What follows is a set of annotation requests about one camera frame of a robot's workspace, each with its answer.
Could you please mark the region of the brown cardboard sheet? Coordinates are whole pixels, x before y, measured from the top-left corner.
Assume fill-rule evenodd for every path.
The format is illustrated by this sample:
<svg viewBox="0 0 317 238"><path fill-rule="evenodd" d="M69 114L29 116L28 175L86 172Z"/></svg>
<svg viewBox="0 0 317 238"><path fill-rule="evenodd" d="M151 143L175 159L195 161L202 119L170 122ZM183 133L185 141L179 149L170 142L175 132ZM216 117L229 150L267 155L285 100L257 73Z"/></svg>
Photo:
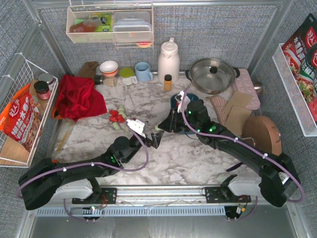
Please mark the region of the brown cardboard sheet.
<svg viewBox="0 0 317 238"><path fill-rule="evenodd" d="M225 127L235 135L242 135L246 120L250 117L252 111L233 106L225 123Z"/></svg>
<svg viewBox="0 0 317 238"><path fill-rule="evenodd" d="M227 102L223 111L226 114L230 114L233 106L238 106L241 108L246 108L252 99L252 95L243 92L235 91L231 99Z"/></svg>

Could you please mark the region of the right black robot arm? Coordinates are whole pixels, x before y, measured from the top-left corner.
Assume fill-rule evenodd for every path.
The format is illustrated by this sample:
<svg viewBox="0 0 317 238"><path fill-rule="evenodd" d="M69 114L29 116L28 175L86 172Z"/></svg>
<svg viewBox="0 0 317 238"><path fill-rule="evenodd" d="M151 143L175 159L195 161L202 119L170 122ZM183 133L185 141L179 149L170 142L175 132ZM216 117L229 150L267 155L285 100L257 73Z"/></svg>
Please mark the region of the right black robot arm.
<svg viewBox="0 0 317 238"><path fill-rule="evenodd" d="M261 177L261 196L271 205L281 207L296 190L304 199L304 190L292 159L282 153L278 156L248 145L221 124L212 121L203 100L190 102L178 112L171 109L167 118L158 127L169 133L193 132L204 144L223 151L251 168Z"/></svg>

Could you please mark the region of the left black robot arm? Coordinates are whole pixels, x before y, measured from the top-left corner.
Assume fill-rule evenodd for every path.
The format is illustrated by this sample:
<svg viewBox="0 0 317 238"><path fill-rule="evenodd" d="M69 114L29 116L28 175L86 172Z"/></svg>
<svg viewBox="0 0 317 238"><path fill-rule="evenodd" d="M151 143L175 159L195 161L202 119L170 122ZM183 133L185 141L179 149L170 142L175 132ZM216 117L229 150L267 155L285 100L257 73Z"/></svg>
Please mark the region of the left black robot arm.
<svg viewBox="0 0 317 238"><path fill-rule="evenodd" d="M71 182L108 177L124 168L143 148L158 148L164 132L151 133L151 137L134 134L131 138L120 136L101 155L82 162L56 163L51 158L42 159L18 180L17 196L23 199L27 210L46 205L58 188Z"/></svg>

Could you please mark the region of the teal storage basket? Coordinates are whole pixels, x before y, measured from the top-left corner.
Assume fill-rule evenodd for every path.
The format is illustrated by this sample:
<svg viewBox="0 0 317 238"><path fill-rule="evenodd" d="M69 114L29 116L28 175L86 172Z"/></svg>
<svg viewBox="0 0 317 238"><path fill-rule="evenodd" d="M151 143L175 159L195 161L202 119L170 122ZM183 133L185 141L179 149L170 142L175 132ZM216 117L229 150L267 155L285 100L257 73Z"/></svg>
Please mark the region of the teal storage basket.
<svg viewBox="0 0 317 238"><path fill-rule="evenodd" d="M179 105L180 105L180 103L181 103L181 100L180 100L180 99L177 99L177 95L178 95L178 94L174 94L174 95L170 98L170 107L171 107L172 109L174 109L174 108L179 108L179 107L180 107ZM191 102L197 101L197 100L200 99L197 95L192 94L192 93L188 93L188 94L187 94L187 97L190 99Z"/></svg>

